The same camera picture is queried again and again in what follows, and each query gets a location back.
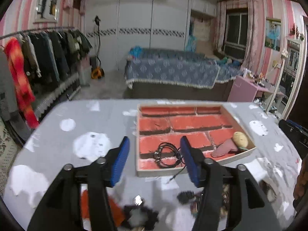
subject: blue gripper pad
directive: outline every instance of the blue gripper pad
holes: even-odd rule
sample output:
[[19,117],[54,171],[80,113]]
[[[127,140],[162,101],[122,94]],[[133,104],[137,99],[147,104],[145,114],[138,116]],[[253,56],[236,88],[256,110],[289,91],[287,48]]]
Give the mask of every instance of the blue gripper pad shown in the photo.
[[118,157],[115,159],[111,167],[111,186],[114,187],[116,183],[120,180],[121,174],[126,163],[128,153],[129,153],[129,138],[125,136],[119,146],[121,151]]
[[184,158],[184,162],[185,162],[185,165],[186,165],[186,168],[187,168],[187,171],[188,171],[189,178],[190,178],[191,182],[196,187],[198,187],[199,181],[200,181],[200,170],[201,170],[201,168],[200,168],[200,166],[198,166],[195,163],[194,158],[192,157],[191,151],[193,151],[194,148],[192,148],[190,146],[190,143],[189,143],[186,136],[183,136],[181,138],[180,146],[181,146],[180,151],[181,151],[181,154]]

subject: pink desk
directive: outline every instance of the pink desk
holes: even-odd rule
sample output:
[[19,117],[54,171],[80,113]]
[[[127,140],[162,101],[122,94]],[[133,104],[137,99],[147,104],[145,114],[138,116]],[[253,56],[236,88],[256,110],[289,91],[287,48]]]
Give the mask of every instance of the pink desk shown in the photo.
[[228,102],[253,102],[258,92],[273,94],[274,90],[271,92],[267,88],[256,85],[251,81],[252,79],[237,76],[233,82]]

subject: garment steamer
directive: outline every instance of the garment steamer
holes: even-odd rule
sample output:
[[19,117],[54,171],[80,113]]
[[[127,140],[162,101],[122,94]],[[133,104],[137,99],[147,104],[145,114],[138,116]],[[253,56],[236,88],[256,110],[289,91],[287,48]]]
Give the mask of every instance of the garment steamer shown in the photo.
[[105,73],[104,73],[104,70],[101,68],[102,62],[100,61],[100,58],[98,57],[98,54],[100,52],[100,19],[99,19],[98,16],[95,17],[94,22],[98,27],[99,46],[98,46],[98,49],[97,49],[97,52],[96,52],[96,58],[98,59],[100,64],[97,65],[97,67],[95,69],[93,69],[93,71],[91,73],[91,77],[92,77],[92,79],[101,79],[102,77],[105,76]]

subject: pink brush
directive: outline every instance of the pink brush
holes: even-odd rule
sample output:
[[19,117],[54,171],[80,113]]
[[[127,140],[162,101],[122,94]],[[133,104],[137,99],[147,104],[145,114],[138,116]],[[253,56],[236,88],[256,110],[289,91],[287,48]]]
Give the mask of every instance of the pink brush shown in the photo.
[[211,153],[211,156],[214,158],[222,157],[231,151],[232,152],[238,151],[238,147],[235,145],[232,139],[227,139],[223,144],[221,144],[217,149],[215,149]]

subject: bottle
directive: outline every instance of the bottle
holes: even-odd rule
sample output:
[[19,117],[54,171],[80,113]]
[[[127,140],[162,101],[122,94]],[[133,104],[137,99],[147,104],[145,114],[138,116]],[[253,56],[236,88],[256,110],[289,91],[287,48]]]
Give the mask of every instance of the bottle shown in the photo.
[[247,68],[245,68],[244,73],[243,73],[243,78],[245,78],[245,77],[246,77],[247,73],[248,73],[248,69],[247,69]]

